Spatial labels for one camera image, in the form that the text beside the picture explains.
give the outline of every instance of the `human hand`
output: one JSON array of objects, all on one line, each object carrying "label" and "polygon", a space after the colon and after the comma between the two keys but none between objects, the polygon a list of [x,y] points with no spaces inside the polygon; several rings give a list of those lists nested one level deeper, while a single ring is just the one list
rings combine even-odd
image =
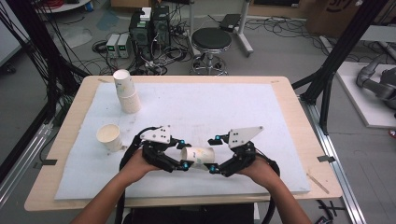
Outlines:
[{"label": "human hand", "polygon": [[138,149],[117,176],[125,187],[128,187],[140,180],[148,172],[155,170],[160,170],[160,168],[148,164],[142,156],[142,149]]},{"label": "human hand", "polygon": [[256,156],[254,162],[249,167],[239,171],[238,174],[250,177],[256,184],[269,191],[275,189],[279,182],[282,182],[268,162],[259,156]]}]

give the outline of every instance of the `white cup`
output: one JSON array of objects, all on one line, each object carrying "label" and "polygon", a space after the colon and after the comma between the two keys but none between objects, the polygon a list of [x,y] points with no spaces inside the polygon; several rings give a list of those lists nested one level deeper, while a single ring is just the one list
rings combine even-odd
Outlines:
[{"label": "white cup", "polygon": [[117,70],[113,74],[113,77],[114,77],[114,83],[116,84],[117,95],[119,97],[129,97],[136,92],[131,74],[129,74],[127,70],[125,69]]},{"label": "white cup", "polygon": [[212,147],[183,147],[180,152],[184,161],[194,161],[191,168],[207,171],[204,163],[215,162],[215,151]]},{"label": "white cup", "polygon": [[128,97],[119,96],[119,100],[122,111],[127,114],[136,113],[142,107],[142,105],[140,104],[140,99],[139,99],[139,95],[137,94],[137,91],[133,95]]},{"label": "white cup", "polygon": [[112,152],[116,152],[122,148],[120,128],[118,125],[107,124],[101,127],[96,133],[96,138]]}]

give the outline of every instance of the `person's right hand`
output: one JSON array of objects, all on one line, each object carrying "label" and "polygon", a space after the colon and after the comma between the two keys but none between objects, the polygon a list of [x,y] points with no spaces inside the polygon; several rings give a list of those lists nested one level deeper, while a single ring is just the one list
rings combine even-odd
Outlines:
[{"label": "person's right hand", "polygon": [[267,161],[256,156],[256,160],[249,167],[238,172],[240,175],[250,177],[255,183],[271,191],[282,182]]}]

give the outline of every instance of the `black stool seat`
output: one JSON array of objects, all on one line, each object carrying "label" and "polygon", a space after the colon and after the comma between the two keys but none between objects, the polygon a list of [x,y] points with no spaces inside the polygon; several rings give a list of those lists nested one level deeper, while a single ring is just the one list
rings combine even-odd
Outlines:
[{"label": "black stool seat", "polygon": [[200,49],[225,49],[231,45],[231,37],[219,28],[203,28],[192,34],[192,43]]}]

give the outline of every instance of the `stool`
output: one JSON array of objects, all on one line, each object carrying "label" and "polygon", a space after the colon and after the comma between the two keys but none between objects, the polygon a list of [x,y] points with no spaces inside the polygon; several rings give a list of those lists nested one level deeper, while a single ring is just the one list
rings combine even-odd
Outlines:
[{"label": "stool", "polygon": [[226,32],[218,28],[199,29],[192,34],[191,43],[202,53],[201,57],[192,61],[191,71],[199,75],[204,71],[211,75],[214,70],[218,72],[218,76],[227,75],[225,62],[213,55],[222,53],[230,47],[231,38]]}]

